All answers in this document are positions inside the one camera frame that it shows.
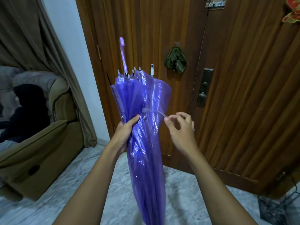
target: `black hood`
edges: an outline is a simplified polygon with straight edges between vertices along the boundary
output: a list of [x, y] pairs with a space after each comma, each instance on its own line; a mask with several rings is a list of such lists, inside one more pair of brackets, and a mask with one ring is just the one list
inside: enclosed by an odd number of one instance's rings
[[22, 84], [13, 88], [21, 106], [46, 106], [43, 90], [33, 84]]

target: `door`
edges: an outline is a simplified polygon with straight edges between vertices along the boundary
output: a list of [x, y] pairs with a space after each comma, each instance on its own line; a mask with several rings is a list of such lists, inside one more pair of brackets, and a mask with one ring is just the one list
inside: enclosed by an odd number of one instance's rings
[[[150, 73], [150, 65], [154, 64], [154, 77], [172, 88], [167, 115], [188, 112], [207, 17], [206, 1], [90, 1], [103, 68], [109, 82], [114, 83], [118, 69], [123, 71], [119, 48], [122, 36], [129, 72], [140, 66]], [[187, 59], [187, 69], [183, 74], [167, 69], [163, 64], [174, 46], [179, 46]], [[117, 126], [120, 117], [111, 93], [110, 100], [114, 126]], [[177, 169], [180, 154], [174, 150], [165, 125], [160, 129], [160, 143], [163, 164]]]
[[[300, 159], [300, 25], [286, 0], [226, 0], [209, 11], [190, 113], [199, 149], [227, 185], [263, 193]], [[204, 68], [213, 70], [197, 106]], [[184, 158], [179, 169], [191, 172]]]

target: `person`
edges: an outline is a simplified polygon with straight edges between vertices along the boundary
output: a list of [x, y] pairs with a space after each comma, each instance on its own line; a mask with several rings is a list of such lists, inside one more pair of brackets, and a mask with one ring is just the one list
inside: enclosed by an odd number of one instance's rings
[[0, 152], [28, 139], [50, 125], [50, 117], [43, 90], [33, 84], [13, 88], [20, 107], [9, 121], [0, 122]]
[[[67, 202], [54, 221], [60, 224], [100, 224], [108, 188], [118, 157], [125, 151], [132, 126], [140, 116], [122, 125], [104, 148], [91, 172]], [[191, 116], [179, 112], [164, 119], [176, 148], [188, 159], [199, 184], [205, 206], [213, 225], [257, 224], [231, 194], [201, 154], [194, 137]], [[173, 121], [178, 121], [177, 130]]]

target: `person's left hand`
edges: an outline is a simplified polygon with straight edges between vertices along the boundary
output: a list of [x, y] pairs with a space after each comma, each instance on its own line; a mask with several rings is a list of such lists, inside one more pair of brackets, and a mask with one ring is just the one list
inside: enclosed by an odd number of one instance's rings
[[110, 140], [115, 149], [118, 150], [118, 154], [122, 154], [126, 150], [126, 143], [132, 131], [132, 126], [140, 119], [140, 115], [136, 115], [124, 125], [120, 122], [115, 130], [115, 134]]

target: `door handle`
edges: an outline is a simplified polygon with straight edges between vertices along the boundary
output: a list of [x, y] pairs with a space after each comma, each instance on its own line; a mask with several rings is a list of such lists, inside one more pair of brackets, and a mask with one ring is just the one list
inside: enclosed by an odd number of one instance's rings
[[207, 100], [207, 93], [212, 79], [213, 69], [204, 69], [202, 80], [197, 97], [197, 106], [204, 107]]

